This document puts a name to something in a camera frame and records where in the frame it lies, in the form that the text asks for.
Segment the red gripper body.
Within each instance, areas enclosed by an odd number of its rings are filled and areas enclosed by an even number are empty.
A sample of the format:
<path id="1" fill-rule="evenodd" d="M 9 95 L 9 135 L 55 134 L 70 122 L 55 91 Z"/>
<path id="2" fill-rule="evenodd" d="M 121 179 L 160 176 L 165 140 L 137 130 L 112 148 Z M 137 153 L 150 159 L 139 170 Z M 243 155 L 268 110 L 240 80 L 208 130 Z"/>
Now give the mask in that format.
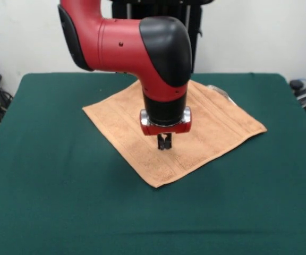
<path id="1" fill-rule="evenodd" d="M 182 119 L 175 125 L 159 126 L 154 124 L 150 119 L 145 109 L 140 111 L 140 126 L 146 136 L 159 135 L 163 133 L 187 133 L 191 130 L 192 113 L 191 108 L 184 109 Z"/>

